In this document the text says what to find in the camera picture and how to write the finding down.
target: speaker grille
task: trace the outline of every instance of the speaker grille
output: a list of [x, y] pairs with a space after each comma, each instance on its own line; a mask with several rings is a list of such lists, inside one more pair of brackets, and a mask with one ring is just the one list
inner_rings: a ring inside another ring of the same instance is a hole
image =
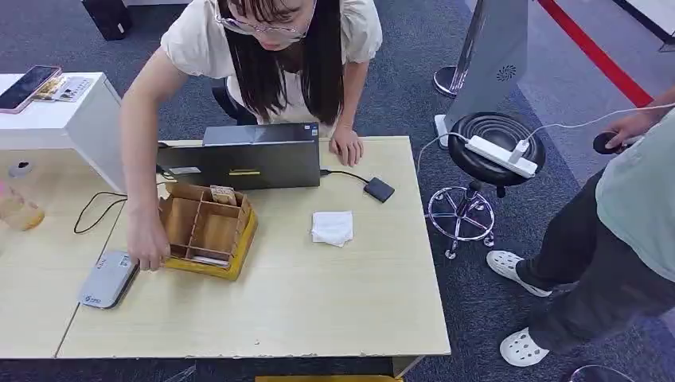
[[517, 70], [515, 65], [504, 65], [497, 71], [497, 80], [501, 82], [511, 80], [516, 76], [516, 72]]

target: glasses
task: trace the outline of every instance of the glasses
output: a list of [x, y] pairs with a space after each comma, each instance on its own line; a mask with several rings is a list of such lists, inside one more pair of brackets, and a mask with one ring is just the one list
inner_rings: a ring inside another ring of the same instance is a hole
[[[314, 11], [316, 10], [316, 1], [312, 2], [312, 14], [310, 20], [307, 22], [307, 29], [314, 18]], [[276, 26], [253, 25], [244, 21], [239, 21], [235, 18], [223, 18], [216, 13], [216, 22], [225, 28], [240, 34], [251, 35], [254, 33], [265, 33], [270, 39], [275, 41], [300, 41], [307, 36], [307, 30], [299, 32], [297, 29], [282, 28]]]

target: black stool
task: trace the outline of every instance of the black stool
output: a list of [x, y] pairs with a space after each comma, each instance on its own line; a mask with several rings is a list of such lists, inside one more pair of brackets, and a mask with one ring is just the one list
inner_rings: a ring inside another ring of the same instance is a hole
[[258, 124], [256, 116], [248, 111], [246, 107], [239, 105], [230, 95], [227, 77], [211, 80], [211, 94], [213, 94], [213, 98], [218, 102], [218, 105], [223, 109], [225, 114], [236, 120], [237, 125]]
[[[488, 112], [474, 113], [461, 118], [451, 131], [469, 139], [478, 135], [509, 151], [513, 150], [518, 141], [527, 138], [530, 134], [530, 131], [516, 119], [508, 115]], [[492, 233], [494, 211], [490, 203], [479, 193], [482, 183], [497, 186], [497, 196], [501, 198], [506, 194], [505, 187], [519, 185], [528, 180], [469, 151], [464, 145], [463, 140], [451, 135], [448, 139], [448, 152], [453, 162], [473, 177], [474, 181], [468, 187], [440, 189], [431, 197], [427, 208], [427, 216], [431, 223], [451, 239], [449, 248], [445, 252], [448, 259], [455, 258], [459, 242], [462, 241], [483, 240], [487, 247], [494, 246], [494, 234]], [[537, 136], [532, 137], [523, 158], [536, 163], [538, 165], [536, 171], [539, 172], [544, 165], [545, 157], [544, 144]], [[444, 229], [440, 221], [450, 221], [451, 232]]]

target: gray shirt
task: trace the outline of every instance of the gray shirt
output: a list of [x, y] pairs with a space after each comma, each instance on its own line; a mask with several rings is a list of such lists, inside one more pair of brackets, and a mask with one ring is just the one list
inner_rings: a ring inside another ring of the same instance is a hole
[[595, 199], [600, 221], [675, 282], [675, 110], [610, 161]]

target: black cable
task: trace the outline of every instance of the black cable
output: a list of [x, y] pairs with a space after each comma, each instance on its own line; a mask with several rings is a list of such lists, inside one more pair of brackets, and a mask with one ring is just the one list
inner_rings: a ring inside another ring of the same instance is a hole
[[325, 177], [326, 175], [331, 175], [332, 173], [341, 173], [341, 174], [344, 174], [344, 175], [349, 175], [350, 177], [355, 177], [356, 179], [359, 179], [360, 181], [364, 182], [366, 185], [369, 183], [369, 182], [366, 181], [363, 177], [359, 177], [359, 176], [356, 175], [355, 173], [348, 173], [348, 172], [346, 172], [346, 171], [340, 171], [340, 170], [324, 170], [324, 169], [321, 169], [321, 173], [320, 173], [320, 174], [321, 174], [322, 177]]
[[169, 173], [167, 173], [166, 171], [162, 171], [162, 172], [159, 173], [159, 174], [162, 175], [162, 177], [163, 177], [164, 179], [166, 179], [167, 181], [177, 181], [177, 179], [176, 179], [176, 177], [175, 177], [174, 175], [169, 174]]
[[[82, 216], [84, 215], [85, 212], [87, 212], [87, 209], [89, 208], [89, 206], [92, 205], [94, 200], [99, 195], [112, 195], [114, 197], [121, 197], [122, 199], [119, 199], [118, 201], [114, 201], [110, 205], [108, 205], [108, 207], [105, 209], [105, 211], [103, 211], [103, 214], [99, 217], [99, 219], [97, 221], [94, 222], [94, 224], [90, 225], [89, 227], [87, 227], [87, 228], [85, 228], [81, 231], [78, 231], [77, 226], [80, 225], [80, 220], [82, 220]], [[89, 231], [90, 229], [94, 228], [98, 223], [100, 223], [101, 220], [103, 220], [103, 218], [106, 216], [108, 211], [110, 211], [110, 209], [112, 209], [118, 203], [121, 203], [121, 202], [126, 201], [126, 200], [127, 200], [127, 195], [124, 195], [123, 193], [109, 193], [108, 191], [101, 191], [99, 193], [95, 193], [94, 196], [92, 197], [92, 199], [89, 200], [89, 203], [87, 203], [87, 205], [84, 206], [84, 208], [82, 209], [82, 212], [80, 212], [80, 215], [77, 217], [77, 221], [75, 222], [75, 227], [72, 228], [72, 231], [75, 232], [77, 235], [79, 235], [80, 233], [85, 233], [85, 232]]]

